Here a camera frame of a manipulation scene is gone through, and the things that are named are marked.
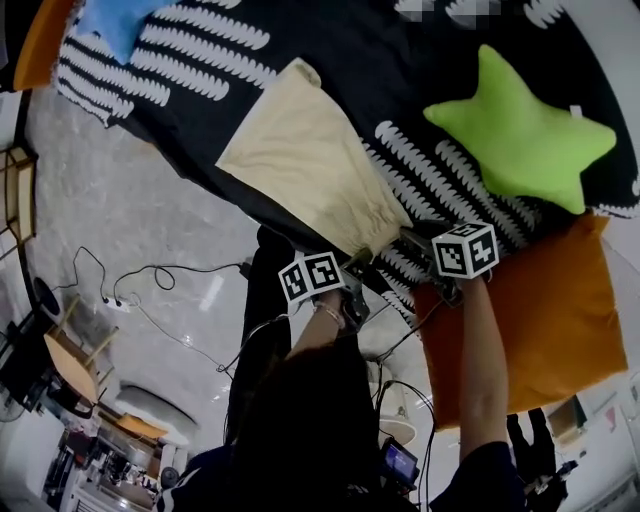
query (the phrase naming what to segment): marble floor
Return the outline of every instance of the marble floor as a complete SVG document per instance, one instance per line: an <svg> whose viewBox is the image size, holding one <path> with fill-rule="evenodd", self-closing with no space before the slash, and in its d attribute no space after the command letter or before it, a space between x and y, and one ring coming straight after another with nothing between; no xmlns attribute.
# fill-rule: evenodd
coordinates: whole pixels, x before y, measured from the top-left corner
<svg viewBox="0 0 640 512"><path fill-rule="evenodd" d="M72 259L80 246L106 267L105 292L112 294L120 275L150 263L207 268L242 261L257 247L258 226L237 207L180 179L150 145L118 127L105 130L93 116L52 89L34 92L27 134L39 154L36 179L37 237L28 244L33 275L52 287L74 280ZM77 260L79 286L56 292L63 303L80 293L81 308L72 319L78 336L96 344L105 332L120 328L102 368L115 367L104 395L112 403L122 383L135 383L181 408L198 423L191 450L218 446L222 440L229 379L216 364L169 339L133 309L121 313L100 296L101 269L86 253ZM127 278L118 295L139 297L144 310L169 334L205 352L219 363L233 359L242 332L246 280L237 269L214 274L176 271L170 292L155 285L153 272ZM385 303L366 294L372 311ZM293 338L310 316L303 308L292 319ZM376 316L360 336L362 350L380 353L408 331L392 308ZM408 339L389 360L394 374L430 394L422 346ZM407 395L418 428L411 450L424 454L431 429L426 408ZM436 437L430 493L447 483L457 466L457 432Z"/></svg>

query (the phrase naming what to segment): bracelet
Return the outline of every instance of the bracelet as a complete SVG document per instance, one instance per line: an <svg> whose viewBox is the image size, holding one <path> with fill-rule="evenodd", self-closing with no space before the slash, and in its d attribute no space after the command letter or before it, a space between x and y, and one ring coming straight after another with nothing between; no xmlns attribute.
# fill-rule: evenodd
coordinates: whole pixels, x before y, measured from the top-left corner
<svg viewBox="0 0 640 512"><path fill-rule="evenodd" d="M344 321L343 316L325 302L319 300L314 303L314 306L316 311L318 311L318 309L322 309L327 313L327 315L333 318L336 324L338 324L338 329L343 330L346 327L346 322Z"/></svg>

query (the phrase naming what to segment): screen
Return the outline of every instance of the screen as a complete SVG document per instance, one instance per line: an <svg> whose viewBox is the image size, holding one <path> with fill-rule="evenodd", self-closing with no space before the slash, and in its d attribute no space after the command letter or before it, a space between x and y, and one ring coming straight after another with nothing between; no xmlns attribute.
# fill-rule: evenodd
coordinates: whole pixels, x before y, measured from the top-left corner
<svg viewBox="0 0 640 512"><path fill-rule="evenodd" d="M396 446L392 444L389 445L384 461L387 467L403 477L403 480L413 482L415 479L415 459L398 449Z"/></svg>

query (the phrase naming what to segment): cable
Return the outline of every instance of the cable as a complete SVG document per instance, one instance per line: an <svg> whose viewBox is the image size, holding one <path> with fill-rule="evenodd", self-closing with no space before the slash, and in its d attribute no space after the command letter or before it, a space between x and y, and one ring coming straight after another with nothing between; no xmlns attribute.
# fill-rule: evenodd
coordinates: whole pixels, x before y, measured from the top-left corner
<svg viewBox="0 0 640 512"><path fill-rule="evenodd" d="M151 323L151 324L152 324L156 329L158 329L162 334L164 334L164 335L165 335L167 338L169 338L170 340L173 340L173 341L175 341L176 343L180 343L180 345L182 345L183 347L188 348L189 350L193 350L194 352L197 352L197 353L199 353L199 354L203 355L204 357L206 357L209 361L211 361L213 364L215 364L215 365L216 365L216 370L217 370L217 368L220 368L220 367L222 366L218 361L216 361L215 359L213 359L213 358L212 358L209 354L207 354L206 352L203 352L202 350L200 350L200 349L198 349L198 348L196 348L196 347L194 347L194 346L187 345L184 341L182 341L182 340L180 340L180 339L176 338L175 336L172 336L171 334L169 334L169 333L168 333L168 332L167 332L167 331L166 331L166 330L165 330L165 329L164 329L164 328L163 328L163 327L162 327L158 322L156 322L153 318L151 318L151 316L149 315L149 313L147 313L147 312L145 311L145 309L142 307L142 301L140 300L140 297L138 297L138 302L134 302L134 301L132 301L132 300L131 300L131 297L132 297L132 296L134 296L134 295L135 295L136 297L138 297L138 295L137 295L137 294L135 294L135 293L132 293L132 294L129 296L129 302L131 303L131 305L132 305L134 308L139 309L139 310L140 310L140 312L144 315L144 317L149 321L149 323ZM224 373L226 373L226 374L227 374L227 376L228 376L231 380L233 380L233 377L229 374L229 372L225 371Z"/></svg>
<svg viewBox="0 0 640 512"><path fill-rule="evenodd" d="M91 256L98 265L100 265L100 268L102 269L102 281L100 282L100 298L104 301L106 300L105 296L104 296L104 281L107 277L107 269L104 268L104 265L102 264L102 262L95 256L95 254L93 254L89 249L87 249L84 245L81 245L80 247L78 247L78 250L76 251L76 255L73 257L73 272L75 274L76 280L74 283L71 284L65 284L65 285L58 285L56 286L53 290L51 290L51 292L55 292L56 290L65 290L67 288L73 288L74 286L78 286L78 284L80 283L79 279L78 279L78 267L76 266L76 260L78 259L78 256L80 255L80 251L85 251L89 256Z"/></svg>
<svg viewBox="0 0 640 512"><path fill-rule="evenodd" d="M232 360L229 364L227 364L227 365L222 365L222 364L221 364L221 365L219 365L219 366L218 366L218 369L217 369L218 373L222 373L222 372L227 373L227 372L229 371L229 369L230 369L230 368L235 364L235 362L236 362L238 359L240 359L240 356L242 355L242 351L243 351L243 350L244 350L244 348L247 346L247 343L249 342L249 340L251 339L251 337L252 337L255 333L257 333L260 329L262 329L263 327L266 327L267 325L271 325L271 324L273 324L273 323L275 323L275 322L278 322L278 321L280 321L280 320L285 320L285 319L287 319L287 318L292 318L292 317L294 317L295 315L297 315L297 314L298 314L298 311L300 311L300 308L301 308L301 307L302 307L302 302L300 302L300 303L298 304L297 309L296 309L293 313L291 313L291 314L283 313L283 314L281 314L281 315L278 315L278 316L277 316L277 317L275 317L275 318L272 318L271 320L267 320L266 322L262 322L261 324L258 324L256 327L254 327L253 329L251 329L251 331L249 331L249 334L247 334L247 336L242 340L242 343L241 343L241 345L240 345L240 350L239 350L239 351L238 351L238 353L236 354L236 357L234 357L234 358L233 358L233 360Z"/></svg>
<svg viewBox="0 0 640 512"><path fill-rule="evenodd" d="M116 303L117 303L117 293L116 293L116 287L118 286L118 283L120 281L122 281L123 279L130 277L130 276L135 276L136 274L139 274L141 272L144 272L147 269L152 268L153 269L153 279L156 282L156 285L158 286L158 288L169 292L171 290L173 290L176 286L176 278L173 276L173 274L171 272L169 272L167 269L168 268L172 268L172 269L179 269L179 270L188 270L190 272L197 272L199 274L210 274L211 272L217 272L218 270L222 270L225 268L230 268L230 267L238 267L241 268L242 267L242 263L227 263L226 265L219 265L217 267L214 268L210 268L210 269L201 269L201 268L193 268L193 267L186 267L184 265L145 265L142 268L139 268L138 270L134 270L133 272L127 272L126 274L123 274L122 276L120 276L118 279L116 279L115 283L113 283L113 296L116 298ZM169 279L171 279L171 284L169 286L164 286L161 282L160 279L158 278L158 272L164 272L166 275L169 276Z"/></svg>
<svg viewBox="0 0 640 512"><path fill-rule="evenodd" d="M378 311L376 311L373 315L371 315L369 318L367 318L365 320L365 322L362 324L362 327L367 325L369 322L371 322L371 320L373 320L375 317L377 317L380 313L382 313L383 311L385 311L389 307L391 307L391 304L389 304L389 303L387 303L384 306L382 306Z"/></svg>
<svg viewBox="0 0 640 512"><path fill-rule="evenodd" d="M429 311L427 315L422 320L420 320L415 327L413 327L413 329L411 329L407 334L405 334L402 338L400 338L400 340L395 345L393 345L389 350L387 350L386 352L383 352L378 357L376 357L375 359L376 362L380 364L386 361L395 349L397 349L400 345L402 345L414 332L420 329L420 327L422 327L425 324L425 322L429 320L429 318L431 318L431 315L435 312L436 309L440 307L440 305L443 302L444 300L441 300L435 306L433 306L431 308L431 311Z"/></svg>
<svg viewBox="0 0 640 512"><path fill-rule="evenodd" d="M426 473L427 476L425 479L425 492L426 492L425 500L426 500L427 511L428 511L429 510L429 468L431 465L431 446L433 444L433 438L436 432L435 413L433 412L433 407L431 406L431 402L422 391L420 391L419 389L417 389L416 387L410 384L407 384L406 382L392 379L392 380L386 381L384 385L382 385L382 389L376 401L376 417L377 417L378 425L380 425L380 408L382 406L384 394L393 384L399 384L401 386L405 386L409 388L411 391L413 391L418 396L418 398L422 400L422 402L427 406L427 408L429 409L429 412L431 413L431 419L433 420L433 426L431 428L431 434L429 435L429 442L427 443L427 450L425 451L425 454L424 454L424 459L422 462L422 471L420 472L420 479L418 480L418 486L417 486L418 487L418 507L420 508L422 506L422 501L421 501L422 479L425 478L425 473Z"/></svg>

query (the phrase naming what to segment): bed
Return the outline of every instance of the bed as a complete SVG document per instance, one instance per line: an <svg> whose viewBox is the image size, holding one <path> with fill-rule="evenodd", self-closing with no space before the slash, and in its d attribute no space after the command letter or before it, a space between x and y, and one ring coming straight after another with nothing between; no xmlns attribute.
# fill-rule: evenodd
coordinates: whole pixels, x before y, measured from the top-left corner
<svg viewBox="0 0 640 512"><path fill-rule="evenodd" d="M582 174L588 207L640 213L633 143L605 74L560 4L549 0L184 0L145 22L121 66L72 24L55 86L109 127L154 144L176 172L238 205L305 252L335 250L280 205L217 168L243 119L277 74L304 58L349 117L376 169L414 222L495 225L502 257L571 217L541 200L487 192L477 162L428 123L431 104L470 97L488 43L544 102L613 128L617 145ZM401 241L366 284L408 321L425 261Z"/></svg>

